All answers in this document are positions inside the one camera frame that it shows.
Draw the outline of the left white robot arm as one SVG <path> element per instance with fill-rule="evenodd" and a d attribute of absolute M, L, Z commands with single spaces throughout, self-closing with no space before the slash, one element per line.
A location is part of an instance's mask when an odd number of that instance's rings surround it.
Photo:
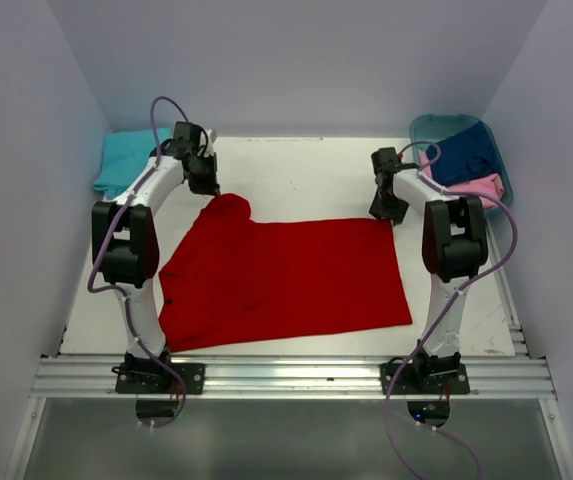
<path fill-rule="evenodd" d="M 151 392 L 167 390 L 173 367 L 163 361 L 167 339 L 159 323 L 153 279 L 160 263 L 155 215 L 168 196 L 185 184 L 193 194 L 217 196 L 216 133 L 179 121 L 159 141 L 143 171 L 113 200 L 91 211 L 91 293 L 113 291 L 127 331 L 126 359 L 145 361 L 138 379 Z"/>

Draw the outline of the aluminium mounting rail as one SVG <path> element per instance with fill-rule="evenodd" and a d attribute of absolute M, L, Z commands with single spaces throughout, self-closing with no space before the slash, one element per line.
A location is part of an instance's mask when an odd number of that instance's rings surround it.
<path fill-rule="evenodd" d="M 40 361 L 33 398 L 110 398 L 117 394 L 117 356 L 62 355 Z M 201 399 L 376 400 L 389 377 L 385 358 L 320 356 L 176 356 L 174 367 L 195 364 L 188 379 Z M 553 399 L 548 364 L 525 356 L 465 357 L 463 371 L 434 383 L 421 398 Z"/>

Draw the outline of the folded teal t shirt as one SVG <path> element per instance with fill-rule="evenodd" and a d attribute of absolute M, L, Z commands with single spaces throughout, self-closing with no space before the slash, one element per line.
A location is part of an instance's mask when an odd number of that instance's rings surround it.
<path fill-rule="evenodd" d="M 155 156 L 152 130 L 117 132 L 103 138 L 102 163 L 93 189 L 112 200 L 124 193 Z"/>

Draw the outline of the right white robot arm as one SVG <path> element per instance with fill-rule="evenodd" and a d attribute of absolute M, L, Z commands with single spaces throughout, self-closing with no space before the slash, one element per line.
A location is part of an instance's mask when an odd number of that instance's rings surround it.
<path fill-rule="evenodd" d="M 430 274 L 427 321 L 418 353 L 404 369 L 423 392 L 434 392 L 460 362 L 465 283 L 487 262 L 485 215 L 479 197 L 457 194 L 402 161 L 393 147 L 371 155 L 376 193 L 369 213 L 399 225 L 410 208 L 423 215 L 421 255 Z"/>

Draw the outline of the navy blue t shirt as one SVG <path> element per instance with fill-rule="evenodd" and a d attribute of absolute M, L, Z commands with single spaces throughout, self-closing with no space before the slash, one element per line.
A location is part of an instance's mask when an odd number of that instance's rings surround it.
<path fill-rule="evenodd" d="M 441 154 L 429 169 L 441 185 L 452 186 L 501 173 L 499 154 L 481 121 L 437 145 Z"/>

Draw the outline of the pink t shirt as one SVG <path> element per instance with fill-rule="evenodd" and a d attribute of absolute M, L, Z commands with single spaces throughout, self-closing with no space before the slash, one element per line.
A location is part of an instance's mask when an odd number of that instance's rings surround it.
<path fill-rule="evenodd" d="M 482 193 L 480 199 L 483 208 L 486 210 L 496 208 L 495 200 L 500 200 L 505 193 L 502 179 L 497 173 L 492 173 L 485 177 L 465 181 L 463 183 L 453 184 L 448 186 L 447 190 L 454 193 Z"/>

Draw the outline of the red t shirt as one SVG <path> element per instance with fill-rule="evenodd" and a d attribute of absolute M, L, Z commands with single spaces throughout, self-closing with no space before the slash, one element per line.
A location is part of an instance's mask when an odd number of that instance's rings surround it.
<path fill-rule="evenodd" d="M 235 194 L 200 211 L 159 280 L 173 352 L 412 322 L 390 223 L 258 223 Z"/>

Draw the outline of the teal plastic basket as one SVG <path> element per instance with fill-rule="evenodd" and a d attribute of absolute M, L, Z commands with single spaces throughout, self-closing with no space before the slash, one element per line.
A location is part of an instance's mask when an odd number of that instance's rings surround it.
<path fill-rule="evenodd" d="M 510 205 L 512 186 L 490 128 L 465 114 L 423 115 L 409 127 L 413 157 L 452 192 L 478 192 Z"/>

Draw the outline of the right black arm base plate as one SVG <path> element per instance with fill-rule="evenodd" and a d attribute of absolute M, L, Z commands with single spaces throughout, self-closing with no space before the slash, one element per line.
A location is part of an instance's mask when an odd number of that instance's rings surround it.
<path fill-rule="evenodd" d="M 403 369 L 402 362 L 401 357 L 393 357 L 379 365 L 384 394 L 398 370 L 401 373 L 392 387 L 392 395 L 467 395 L 471 392 L 467 370 L 459 353 L 448 357 L 418 354 Z"/>

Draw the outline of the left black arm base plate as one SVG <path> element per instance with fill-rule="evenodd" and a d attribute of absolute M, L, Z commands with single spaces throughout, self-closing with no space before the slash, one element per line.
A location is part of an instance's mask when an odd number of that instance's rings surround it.
<path fill-rule="evenodd" d="M 168 368 L 157 364 L 128 367 L 125 363 L 114 366 L 118 394 L 177 394 L 201 395 L 205 383 L 203 363 L 172 363 Z"/>

